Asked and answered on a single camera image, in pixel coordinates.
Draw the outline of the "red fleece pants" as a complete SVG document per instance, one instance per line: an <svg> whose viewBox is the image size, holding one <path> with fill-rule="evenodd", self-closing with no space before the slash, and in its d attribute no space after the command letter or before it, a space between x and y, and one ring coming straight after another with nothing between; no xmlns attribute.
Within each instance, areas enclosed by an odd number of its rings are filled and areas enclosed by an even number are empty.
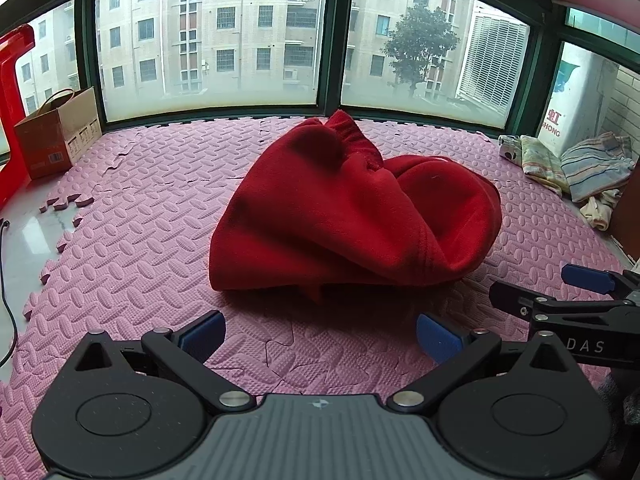
<svg viewBox="0 0 640 480"><path fill-rule="evenodd" d="M209 281L430 287L477 269L501 223L485 177L444 156L386 158L339 111L301 122L250 167L213 232Z"/></svg>

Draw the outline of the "brown wooden cabinet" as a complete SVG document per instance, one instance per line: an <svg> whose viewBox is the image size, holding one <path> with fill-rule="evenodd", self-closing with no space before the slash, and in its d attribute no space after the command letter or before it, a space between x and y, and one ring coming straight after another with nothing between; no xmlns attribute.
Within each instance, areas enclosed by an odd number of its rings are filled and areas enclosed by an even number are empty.
<svg viewBox="0 0 640 480"><path fill-rule="evenodd" d="M613 210L608 232L622 246L623 251L633 258L640 255L640 168L634 171L623 190L622 197Z"/></svg>

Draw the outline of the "cream crumpled cloth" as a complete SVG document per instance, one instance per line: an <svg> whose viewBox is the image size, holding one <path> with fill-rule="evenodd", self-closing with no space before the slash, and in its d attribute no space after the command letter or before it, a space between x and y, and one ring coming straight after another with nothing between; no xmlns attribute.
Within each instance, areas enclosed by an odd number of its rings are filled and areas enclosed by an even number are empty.
<svg viewBox="0 0 640 480"><path fill-rule="evenodd" d="M622 197L619 188L606 190L596 196L590 196L582 208L579 209L584 218L593 229L605 232L610 225L613 210Z"/></svg>

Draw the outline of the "pastel patterned cloth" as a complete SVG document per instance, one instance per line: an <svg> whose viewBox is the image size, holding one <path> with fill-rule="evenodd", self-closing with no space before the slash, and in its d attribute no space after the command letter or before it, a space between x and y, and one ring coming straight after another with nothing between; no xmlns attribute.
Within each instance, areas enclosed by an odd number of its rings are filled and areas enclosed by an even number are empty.
<svg viewBox="0 0 640 480"><path fill-rule="evenodd" d="M526 177L556 195L570 192L560 160L537 138L521 136L521 167Z"/></svg>

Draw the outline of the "pink foam floor mat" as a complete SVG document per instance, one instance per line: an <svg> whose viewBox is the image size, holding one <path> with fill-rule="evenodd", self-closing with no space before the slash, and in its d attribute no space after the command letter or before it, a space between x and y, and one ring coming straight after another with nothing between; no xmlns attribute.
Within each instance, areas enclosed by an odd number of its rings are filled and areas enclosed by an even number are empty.
<svg viewBox="0 0 640 480"><path fill-rule="evenodd" d="M208 364L254 394L388 396L433 367L434 312L524 339L498 280L585 299L562 267L620 260L480 133L396 122L217 119L112 132L42 212L78 207L27 300L1 387L1 473L38 479L32 416L89 330L137 339L222 312Z"/></svg>

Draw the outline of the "white appliance box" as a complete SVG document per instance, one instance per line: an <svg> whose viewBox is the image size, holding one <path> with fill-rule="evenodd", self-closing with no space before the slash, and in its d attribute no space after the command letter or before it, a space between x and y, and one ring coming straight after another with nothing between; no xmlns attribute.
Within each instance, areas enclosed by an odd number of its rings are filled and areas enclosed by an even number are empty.
<svg viewBox="0 0 640 480"><path fill-rule="evenodd" d="M538 139L560 157L602 128L620 66L604 56L564 42L552 95Z"/></svg>

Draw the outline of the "red plastic stool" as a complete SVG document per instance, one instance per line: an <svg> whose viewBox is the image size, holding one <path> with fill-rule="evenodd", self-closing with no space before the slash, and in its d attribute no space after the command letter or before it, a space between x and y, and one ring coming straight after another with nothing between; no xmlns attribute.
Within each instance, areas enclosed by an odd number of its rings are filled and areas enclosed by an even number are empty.
<svg viewBox="0 0 640 480"><path fill-rule="evenodd" d="M15 126L25 117L25 110L15 73L16 61L35 47L32 26L23 24L1 37L1 123L8 140L10 157L1 169L1 207L26 182L28 173Z"/></svg>

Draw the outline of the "brown cardboard box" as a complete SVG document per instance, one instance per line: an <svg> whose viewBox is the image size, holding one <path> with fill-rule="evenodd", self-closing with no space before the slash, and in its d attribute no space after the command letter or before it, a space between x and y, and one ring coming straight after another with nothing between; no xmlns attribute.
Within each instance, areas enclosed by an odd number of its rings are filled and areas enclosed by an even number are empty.
<svg viewBox="0 0 640 480"><path fill-rule="evenodd" d="M94 89L53 93L14 131L32 180L62 174L102 136Z"/></svg>

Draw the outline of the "green window frame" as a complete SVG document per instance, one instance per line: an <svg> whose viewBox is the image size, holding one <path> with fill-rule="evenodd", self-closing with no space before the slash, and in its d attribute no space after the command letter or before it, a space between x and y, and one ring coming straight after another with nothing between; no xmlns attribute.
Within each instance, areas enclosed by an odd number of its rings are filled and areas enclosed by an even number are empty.
<svg viewBox="0 0 640 480"><path fill-rule="evenodd" d="M66 0L8 0L1 7L1 29L8 32ZM544 118L559 66L562 42L584 47L638 70L639 55L620 44L566 24L561 0L480 0L518 18L530 27L523 68L515 89L506 128L514 133L534 131ZM93 0L74 0L78 74L83 86L99 84L96 17ZM242 105L197 110L198 118L273 114L329 115L341 105L350 0L326 0L318 96L311 105Z"/></svg>

